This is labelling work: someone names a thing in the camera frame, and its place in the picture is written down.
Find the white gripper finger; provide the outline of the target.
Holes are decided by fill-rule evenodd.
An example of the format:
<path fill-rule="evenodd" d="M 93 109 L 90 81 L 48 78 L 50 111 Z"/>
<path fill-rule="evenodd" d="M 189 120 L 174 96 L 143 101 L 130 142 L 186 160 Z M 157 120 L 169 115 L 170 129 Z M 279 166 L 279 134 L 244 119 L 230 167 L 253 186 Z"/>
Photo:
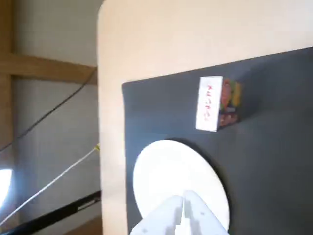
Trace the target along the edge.
<path fill-rule="evenodd" d="M 227 235 L 218 218 L 194 191 L 187 190 L 184 197 L 184 217 L 188 219 L 191 235 Z"/>
<path fill-rule="evenodd" d="M 172 196 L 143 218 L 132 235 L 174 235 L 182 217 L 183 198 Z"/>

